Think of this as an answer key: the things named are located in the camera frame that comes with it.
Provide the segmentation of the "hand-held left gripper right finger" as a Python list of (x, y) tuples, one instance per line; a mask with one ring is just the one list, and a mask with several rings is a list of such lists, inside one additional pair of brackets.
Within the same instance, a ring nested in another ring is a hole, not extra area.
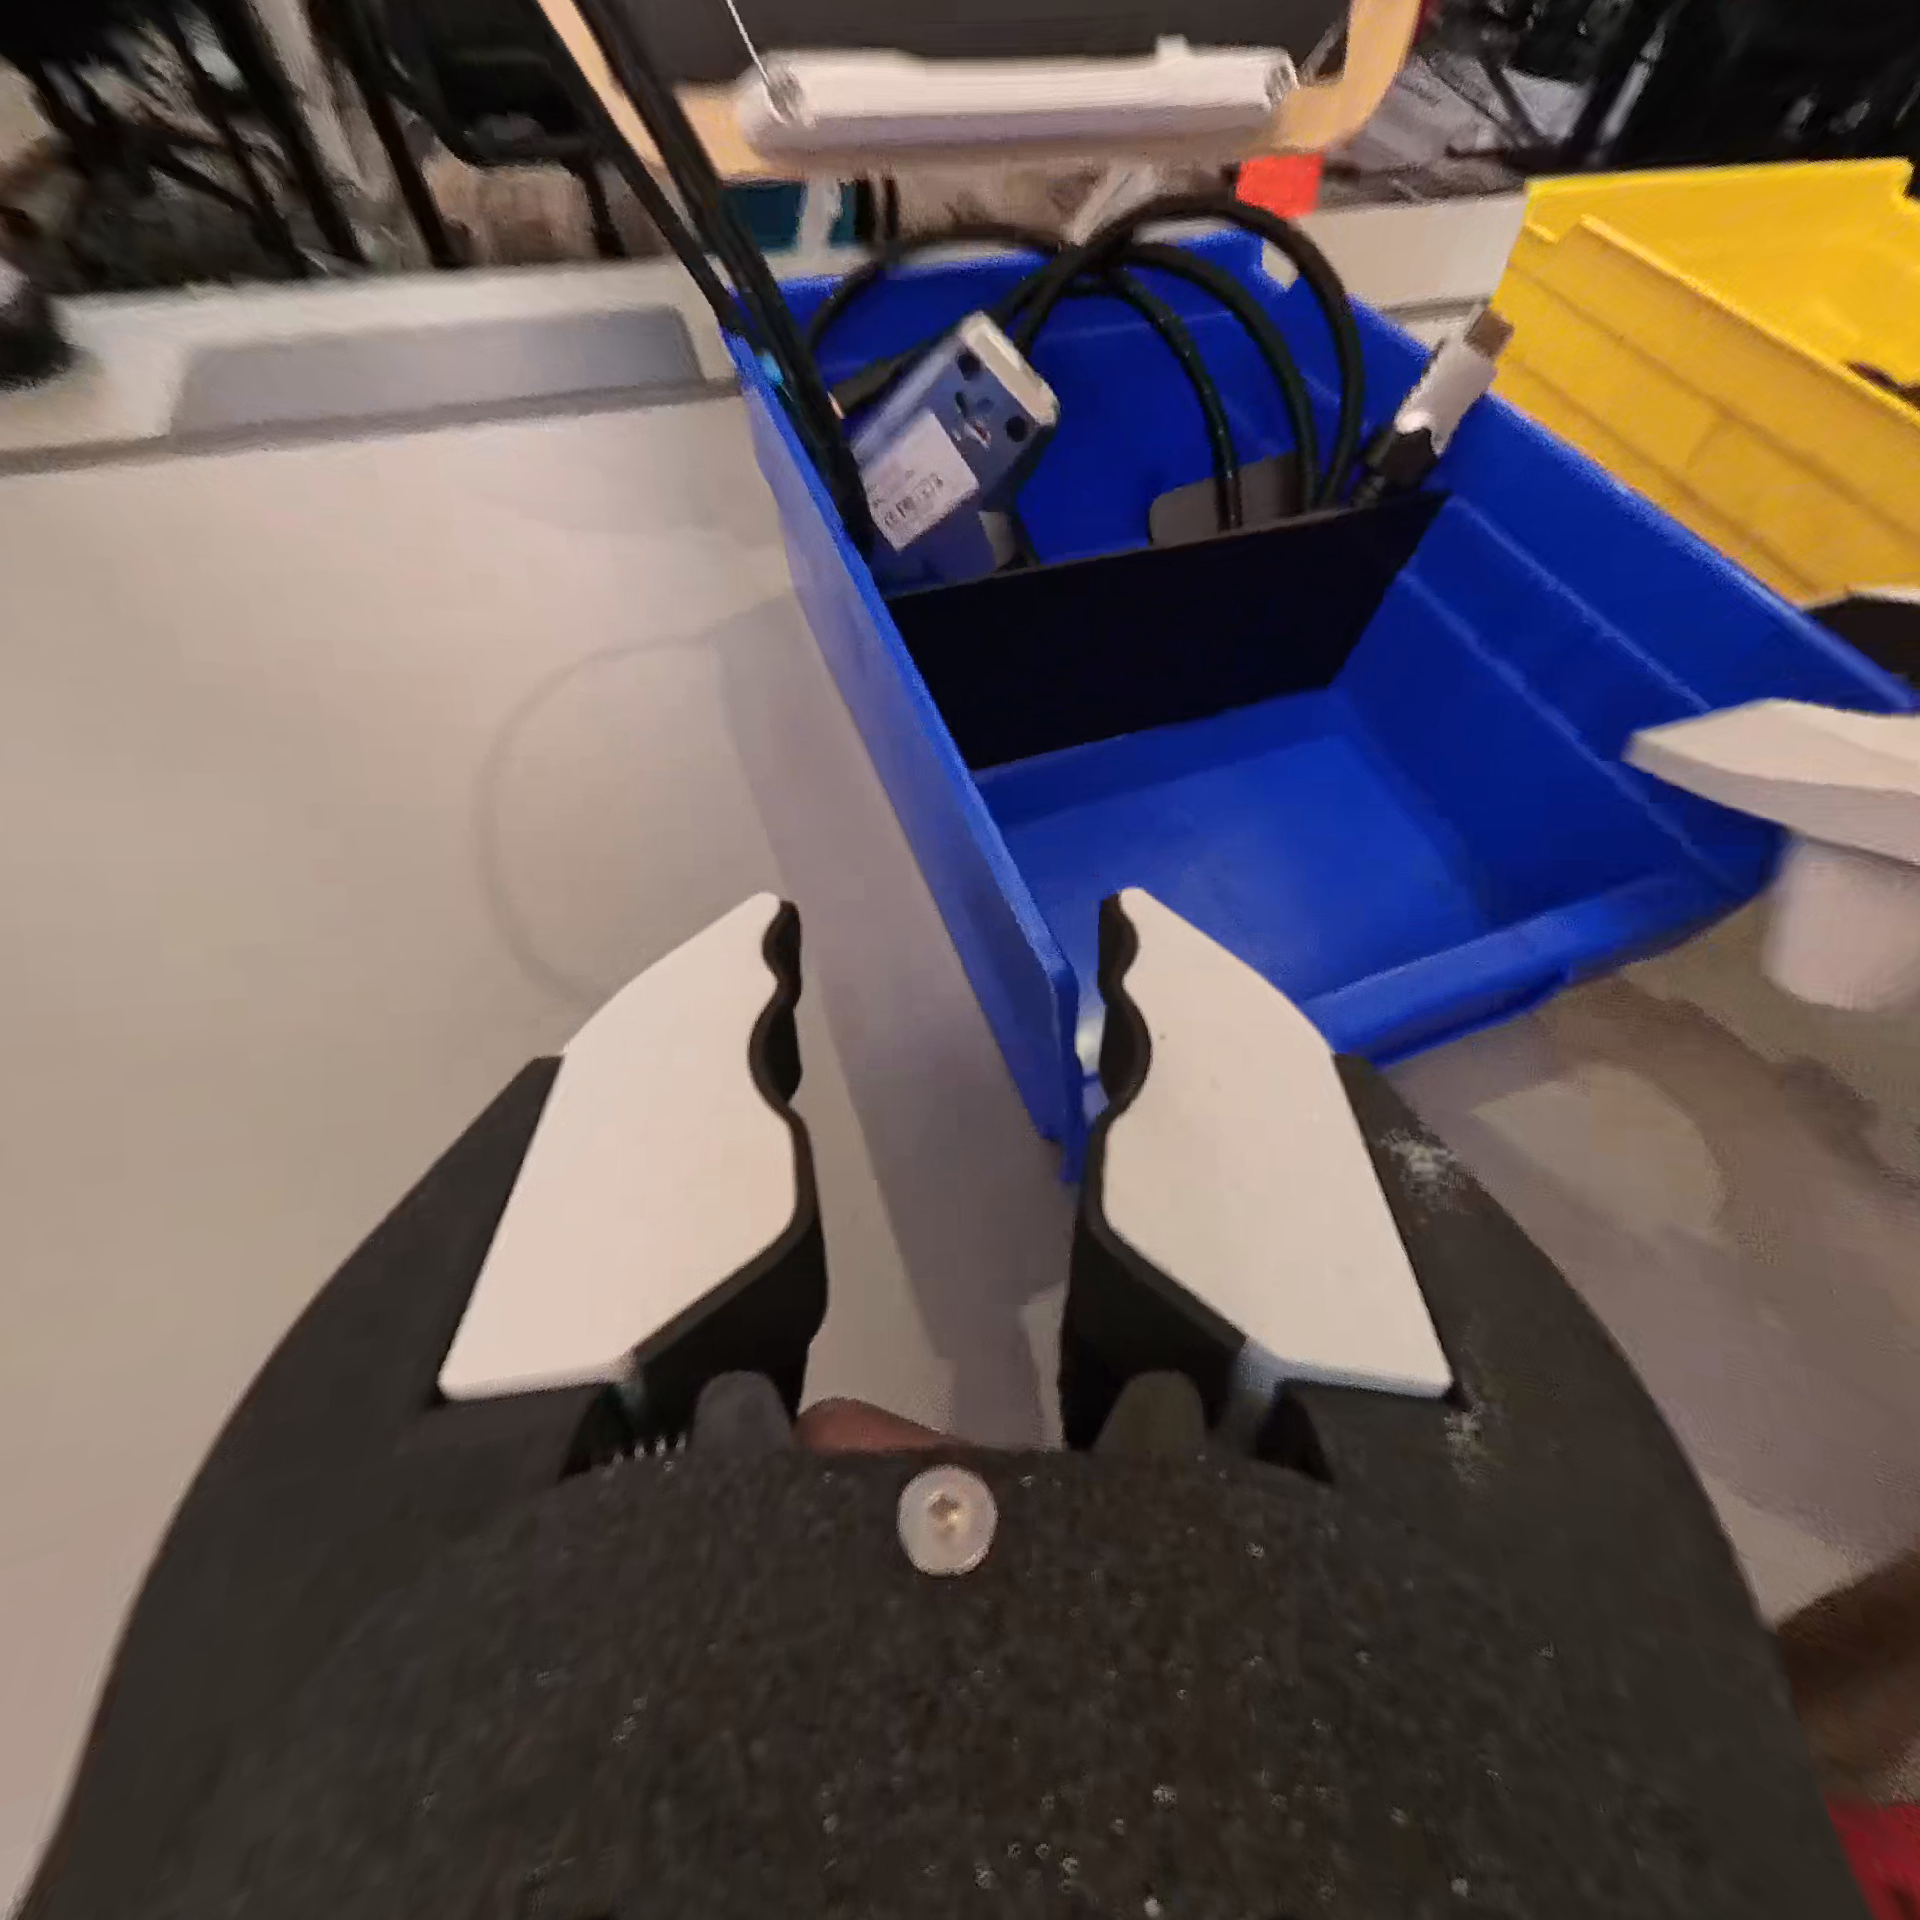
[(1141, 888), (1097, 911), (1102, 1107), (1062, 1331), (1062, 1423), (1091, 1451), (1166, 1376), (1210, 1434), (1290, 1389), (1446, 1403), (1454, 1367), (1337, 1055)]

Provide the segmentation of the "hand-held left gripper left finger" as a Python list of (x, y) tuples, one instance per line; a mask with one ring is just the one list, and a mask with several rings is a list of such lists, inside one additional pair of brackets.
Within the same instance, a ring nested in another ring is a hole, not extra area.
[(751, 896), (566, 1045), (465, 1316), (445, 1402), (609, 1387), (634, 1435), (690, 1435), (757, 1376), (795, 1412), (827, 1311), (801, 1091), (802, 925)]

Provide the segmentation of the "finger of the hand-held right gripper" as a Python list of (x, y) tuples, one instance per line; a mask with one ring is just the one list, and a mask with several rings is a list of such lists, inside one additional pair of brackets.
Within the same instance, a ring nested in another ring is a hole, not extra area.
[(1919, 681), (1917, 587), (1854, 587), (1808, 603), (1807, 612), (1891, 677)]
[(1919, 1000), (1919, 719), (1757, 701), (1647, 727), (1624, 759), (1784, 831), (1763, 972), (1834, 1011)]

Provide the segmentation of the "yellow storage bin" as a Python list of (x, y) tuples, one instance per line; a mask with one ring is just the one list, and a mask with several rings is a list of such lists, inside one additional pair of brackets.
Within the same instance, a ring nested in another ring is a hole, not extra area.
[(1909, 160), (1536, 180), (1496, 392), (1798, 607), (1919, 581)]

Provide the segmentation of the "blue storage bin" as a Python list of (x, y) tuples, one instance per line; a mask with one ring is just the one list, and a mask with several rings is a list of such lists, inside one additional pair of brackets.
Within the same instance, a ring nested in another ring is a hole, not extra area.
[[(1641, 729), (1914, 693), (1499, 399), (1331, 689), (965, 765), (885, 592), (752, 348), (729, 338), (791, 581), (1037, 1130), (1097, 1111), (1097, 907), (1138, 888), (1337, 1051), (1394, 1065), (1688, 940), (1760, 891), (1773, 826), (1645, 778)], [(1199, 399), (1150, 325), (1077, 297), (1042, 330), (1063, 405), (1021, 499), (1039, 567), (1150, 546), (1210, 481)]]

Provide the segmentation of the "silver switch box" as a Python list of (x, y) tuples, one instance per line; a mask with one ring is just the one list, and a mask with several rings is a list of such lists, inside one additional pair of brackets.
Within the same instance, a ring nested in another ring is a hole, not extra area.
[(1005, 328), (963, 317), (853, 437), (885, 592), (987, 578), (1021, 561), (1017, 496), (1062, 403)]

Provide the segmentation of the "grey desk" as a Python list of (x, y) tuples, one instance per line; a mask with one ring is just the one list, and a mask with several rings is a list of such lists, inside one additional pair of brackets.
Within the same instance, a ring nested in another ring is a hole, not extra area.
[(65, 321), (6, 395), (6, 1916), (264, 1362), (745, 896), (808, 941), (808, 1393), (1055, 1443), (1073, 1233), (672, 263)]

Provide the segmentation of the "black divider of blue bin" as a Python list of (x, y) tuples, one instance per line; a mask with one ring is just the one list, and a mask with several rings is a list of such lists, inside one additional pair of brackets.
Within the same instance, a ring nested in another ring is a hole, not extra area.
[(975, 773), (1331, 689), (1447, 491), (906, 592), (904, 648)]

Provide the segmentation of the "white stand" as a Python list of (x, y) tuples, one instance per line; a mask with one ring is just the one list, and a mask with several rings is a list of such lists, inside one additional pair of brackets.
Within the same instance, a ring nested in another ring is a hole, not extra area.
[(1301, 84), (1280, 49), (1161, 39), (1117, 59), (928, 59), (785, 53), (735, 88), (765, 157), (1152, 145), (1258, 132)]

